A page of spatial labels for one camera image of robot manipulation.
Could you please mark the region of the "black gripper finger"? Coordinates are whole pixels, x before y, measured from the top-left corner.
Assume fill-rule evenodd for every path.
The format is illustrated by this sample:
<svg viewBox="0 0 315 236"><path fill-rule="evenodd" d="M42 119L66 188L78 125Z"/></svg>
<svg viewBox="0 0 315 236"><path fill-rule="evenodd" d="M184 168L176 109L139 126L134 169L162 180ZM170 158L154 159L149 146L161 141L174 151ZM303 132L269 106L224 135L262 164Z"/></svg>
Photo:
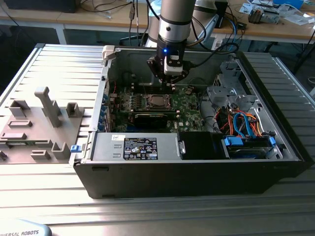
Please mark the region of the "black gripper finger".
<svg viewBox="0 0 315 236"><path fill-rule="evenodd" d="M163 87L167 86L168 78L164 74L164 61L159 57L150 57L147 60L147 65L149 66L154 77L158 79Z"/></svg>
<svg viewBox="0 0 315 236"><path fill-rule="evenodd" d="M191 69L191 62L190 61L184 61L183 71L181 72L181 74L180 75L172 75L170 80L169 80L169 83L174 85L174 84L182 81L183 79L185 79L188 76L190 69Z"/></svg>

